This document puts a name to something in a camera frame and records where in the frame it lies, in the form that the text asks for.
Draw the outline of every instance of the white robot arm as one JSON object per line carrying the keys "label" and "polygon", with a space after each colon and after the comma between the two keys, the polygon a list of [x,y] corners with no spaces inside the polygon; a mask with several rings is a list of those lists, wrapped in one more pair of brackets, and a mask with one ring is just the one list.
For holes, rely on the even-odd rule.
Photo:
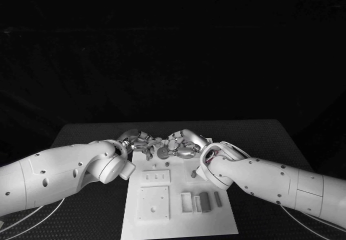
{"label": "white robot arm", "polygon": [[[170,140],[175,141],[168,150]],[[250,157],[227,142],[209,143],[184,129],[168,136],[160,158],[191,158],[200,153],[197,175],[226,190],[235,182],[252,196],[346,228],[346,181]]]}
{"label": "white robot arm", "polygon": [[135,170],[131,151],[152,157],[161,138],[132,129],[118,140],[93,141],[37,152],[0,168],[0,216],[47,205],[76,194],[86,184],[124,180]]}

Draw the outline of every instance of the black background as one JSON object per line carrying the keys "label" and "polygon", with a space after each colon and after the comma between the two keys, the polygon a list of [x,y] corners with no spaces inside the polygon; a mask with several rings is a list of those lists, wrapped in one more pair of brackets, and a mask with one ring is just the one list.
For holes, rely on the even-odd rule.
{"label": "black background", "polygon": [[346,1],[8,1],[0,12],[0,166],[67,123],[276,119],[314,171],[346,179]]}

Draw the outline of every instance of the black table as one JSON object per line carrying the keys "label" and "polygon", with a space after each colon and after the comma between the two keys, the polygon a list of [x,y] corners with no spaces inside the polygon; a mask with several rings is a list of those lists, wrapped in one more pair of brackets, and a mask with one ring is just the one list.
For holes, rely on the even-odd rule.
{"label": "black table", "polygon": [[[252,157],[312,171],[282,125],[273,119],[67,124],[59,132],[51,148],[86,144],[95,140],[115,139],[122,132],[134,128],[152,137],[161,138],[181,129],[190,129],[201,136],[211,138],[213,142],[232,143]],[[128,181],[119,177],[108,184],[90,183],[77,194],[64,199],[50,218],[17,239],[118,240],[126,189]],[[291,219],[278,205],[247,195],[235,183],[226,191],[239,234],[188,239],[321,239]],[[44,206],[12,230],[0,234],[0,240],[33,226],[49,215],[57,204],[59,202]],[[28,209],[4,216],[2,227],[21,219],[31,211]],[[346,233],[314,221],[302,213],[288,211],[324,237],[331,240],[346,239]]]}

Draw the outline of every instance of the cable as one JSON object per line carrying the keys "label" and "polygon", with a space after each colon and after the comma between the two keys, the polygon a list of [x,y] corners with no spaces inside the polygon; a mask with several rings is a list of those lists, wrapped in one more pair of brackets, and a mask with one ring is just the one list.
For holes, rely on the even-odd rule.
{"label": "cable", "polygon": [[309,231],[312,232],[318,237],[321,237],[325,240],[330,240],[328,238],[325,238],[324,236],[321,236],[315,231],[312,231],[297,219],[295,217],[288,213],[288,211],[285,210],[285,208],[281,206],[282,210],[286,212],[286,214],[289,215],[289,217],[297,221],[297,223]]}
{"label": "cable", "polygon": [[25,229],[20,234],[8,237],[8,238],[4,239],[4,240],[10,240],[10,239],[15,238],[18,235],[21,235],[23,233],[25,233],[27,231],[30,231],[37,225],[40,225],[40,224],[44,222],[44,220],[50,217],[50,215],[54,213],[54,211],[57,210],[59,206],[60,206],[62,203],[63,203],[63,200],[64,200],[64,198],[60,200],[59,205],[57,205],[57,207],[54,208],[54,210],[50,212],[50,214],[44,217],[44,219],[43,219],[34,226],[31,226],[31,227],[30,227],[28,229]]}
{"label": "cable", "polygon": [[0,233],[4,232],[7,229],[10,229],[11,227],[14,227],[21,221],[24,221],[40,209],[43,206],[40,206],[23,219],[20,219],[15,223],[12,223],[7,228],[4,228],[2,230],[0,230]]}
{"label": "cable", "polygon": [[307,215],[311,219],[317,220],[317,221],[321,222],[322,224],[328,225],[330,227],[338,229],[340,231],[343,231],[343,232],[346,233],[344,228],[331,225],[328,222],[322,221],[320,218],[317,218],[317,217],[314,217],[314,216],[311,216],[311,215],[308,215],[308,214],[305,214],[305,215]]}

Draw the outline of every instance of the white block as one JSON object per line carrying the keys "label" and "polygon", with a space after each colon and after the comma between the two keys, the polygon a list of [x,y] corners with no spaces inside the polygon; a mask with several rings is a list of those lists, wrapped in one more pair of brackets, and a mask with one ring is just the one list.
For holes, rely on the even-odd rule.
{"label": "white block", "polygon": [[171,182],[170,170],[141,172],[139,183],[142,185],[170,184],[170,182]]}
{"label": "white block", "polygon": [[170,219],[168,187],[141,187],[138,189],[136,220],[162,221]]}
{"label": "white block", "polygon": [[198,195],[194,196],[193,199],[194,199],[196,214],[200,214],[201,213],[200,196]]}
{"label": "white block", "polygon": [[191,214],[193,213],[193,201],[191,201],[191,193],[181,192],[181,214]]}

